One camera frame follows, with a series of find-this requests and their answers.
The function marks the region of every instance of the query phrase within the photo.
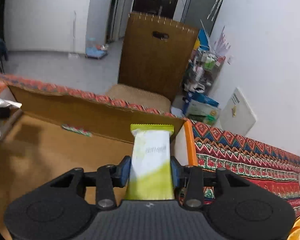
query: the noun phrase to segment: sticker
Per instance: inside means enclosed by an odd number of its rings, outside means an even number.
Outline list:
[[[233,93],[231,99],[232,99],[232,102],[234,103],[234,105],[237,105],[238,103],[240,103],[240,101],[235,93]]]
[[[89,137],[92,136],[91,132],[88,132],[83,128],[77,128],[77,127],[69,126],[67,124],[63,124],[63,125],[61,125],[61,127],[65,130],[68,130],[71,132],[75,132],[75,133],[82,134],[82,135],[89,136]]]

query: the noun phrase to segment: red patterned fabric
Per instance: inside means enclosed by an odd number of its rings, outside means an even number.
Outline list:
[[[173,116],[157,109],[129,104],[124,100],[111,99],[108,96],[100,96],[91,92],[13,75],[0,74],[0,79],[7,85],[28,90],[71,95],[107,105]],[[300,215],[299,156],[229,131],[211,128],[201,122],[193,121],[192,124],[199,166],[206,171],[214,171],[218,167],[225,167],[286,199],[293,206],[296,215]],[[206,203],[211,203],[214,199],[213,188],[205,187],[204,190]]]
[[[224,167],[286,199],[300,215],[300,157],[250,138],[193,123],[198,164],[206,171]],[[206,203],[214,199],[205,187]]]

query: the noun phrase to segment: cardboard panel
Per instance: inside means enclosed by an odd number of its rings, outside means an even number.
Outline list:
[[[84,128],[94,134],[133,143],[130,124],[172,124],[175,133],[181,129],[184,120],[132,109],[112,107],[72,96],[42,95],[17,87],[9,87],[16,100],[22,103],[22,110],[37,118],[57,125]]]
[[[0,232],[11,239],[3,223],[9,203],[55,177],[82,167],[96,171],[106,164],[118,164],[132,154],[133,144],[100,136],[87,137],[60,126],[23,115],[0,142]],[[115,188],[117,202],[125,188]],[[85,199],[95,203],[95,188]]]
[[[165,33],[168,39],[153,37]],[[198,29],[157,16],[131,13],[124,37],[119,83],[173,101],[197,39]]]

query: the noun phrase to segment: gray floor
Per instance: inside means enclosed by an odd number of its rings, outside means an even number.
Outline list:
[[[9,61],[3,61],[4,70],[6,74],[102,95],[118,81],[122,43],[111,43],[108,55],[100,60],[68,58],[67,53],[60,52],[10,52]]]

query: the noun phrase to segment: yellow snack wrapper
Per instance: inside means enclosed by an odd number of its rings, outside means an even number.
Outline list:
[[[125,198],[174,199],[170,167],[173,125],[131,124],[130,130],[135,141]]]

